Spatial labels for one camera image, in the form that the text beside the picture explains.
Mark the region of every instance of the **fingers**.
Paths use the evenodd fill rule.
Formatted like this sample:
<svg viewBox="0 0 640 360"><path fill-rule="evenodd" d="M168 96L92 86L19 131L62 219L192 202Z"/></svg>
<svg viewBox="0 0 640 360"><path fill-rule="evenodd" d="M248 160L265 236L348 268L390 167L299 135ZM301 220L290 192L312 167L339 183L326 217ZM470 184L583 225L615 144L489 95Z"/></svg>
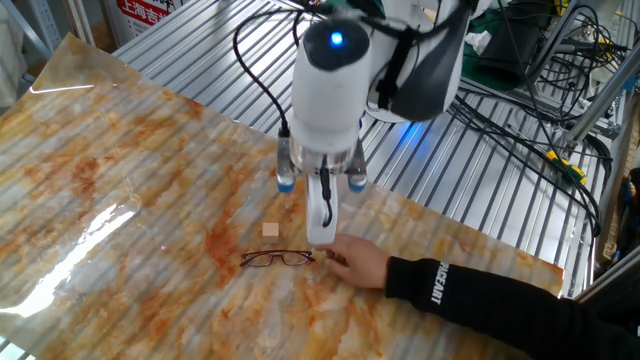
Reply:
<svg viewBox="0 0 640 360"><path fill-rule="evenodd" d="M351 281L351 269L346 266L340 265L337 261L332 259L326 259L325 264L331 270L331 272L335 273L339 277L344 280Z"/></svg>
<svg viewBox="0 0 640 360"><path fill-rule="evenodd" d="M333 242L333 244L317 246L316 250L318 251L330 250L338 255L347 257L347 255L349 254L349 244L350 244L350 241L345 241L344 238L336 236L336 240Z"/></svg>

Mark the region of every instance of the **human hand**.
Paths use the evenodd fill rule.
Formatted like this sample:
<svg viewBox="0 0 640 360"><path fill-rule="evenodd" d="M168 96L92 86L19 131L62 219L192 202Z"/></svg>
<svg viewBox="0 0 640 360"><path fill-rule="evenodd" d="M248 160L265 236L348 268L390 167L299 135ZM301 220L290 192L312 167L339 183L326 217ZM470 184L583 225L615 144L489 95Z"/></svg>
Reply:
<svg viewBox="0 0 640 360"><path fill-rule="evenodd" d="M343 280L361 288L384 289L389 255L373 242L351 235L336 235L333 244L318 246L316 250L327 251L326 265ZM332 258L332 253L344 260Z"/></svg>

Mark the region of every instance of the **blue light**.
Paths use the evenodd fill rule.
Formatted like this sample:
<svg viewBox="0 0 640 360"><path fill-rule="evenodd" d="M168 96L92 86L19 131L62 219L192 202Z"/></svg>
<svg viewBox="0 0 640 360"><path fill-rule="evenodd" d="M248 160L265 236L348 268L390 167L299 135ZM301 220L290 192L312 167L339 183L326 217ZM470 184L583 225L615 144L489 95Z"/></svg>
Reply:
<svg viewBox="0 0 640 360"><path fill-rule="evenodd" d="M334 32L331 34L331 44L334 46L342 45L342 33Z"/></svg>

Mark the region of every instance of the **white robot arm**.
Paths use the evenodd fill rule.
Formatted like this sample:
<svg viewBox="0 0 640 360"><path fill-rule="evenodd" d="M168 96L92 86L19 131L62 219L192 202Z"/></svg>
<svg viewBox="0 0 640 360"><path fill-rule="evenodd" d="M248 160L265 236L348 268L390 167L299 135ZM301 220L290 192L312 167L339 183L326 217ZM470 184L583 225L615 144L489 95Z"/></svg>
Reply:
<svg viewBox="0 0 640 360"><path fill-rule="evenodd" d="M307 176L307 237L333 242L336 176L352 191L366 185L359 121L366 102L409 121L445 111L460 82L462 48L472 9L443 1L433 24L423 11L438 0L383 2L386 20L330 18L300 42L293 76L290 136L278 141L278 186L290 192Z"/></svg>

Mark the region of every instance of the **corrugated metal surface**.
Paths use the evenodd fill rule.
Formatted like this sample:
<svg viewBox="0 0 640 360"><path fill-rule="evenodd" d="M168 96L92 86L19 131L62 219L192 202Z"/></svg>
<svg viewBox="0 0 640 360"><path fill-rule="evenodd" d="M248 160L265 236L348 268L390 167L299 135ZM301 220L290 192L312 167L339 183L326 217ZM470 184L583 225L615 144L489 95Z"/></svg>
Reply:
<svg viewBox="0 0 640 360"><path fill-rule="evenodd" d="M276 136L276 109L237 64L231 39L243 19L278 6L265 0L194 1L115 55L154 81ZM259 20L240 36L247 64L288 116L296 51L293 17ZM307 26L303 22L299 33ZM544 141L537 121L520 110L474 95L467 101L494 121ZM563 267L563 294L574 296L583 288L591 245L584 211L553 184L523 170L492 140L449 114L401 124L367 117L361 136L372 181ZM541 165L526 152L522 155ZM604 176L598 160L577 154L573 161L587 172L587 185L598 197Z"/></svg>

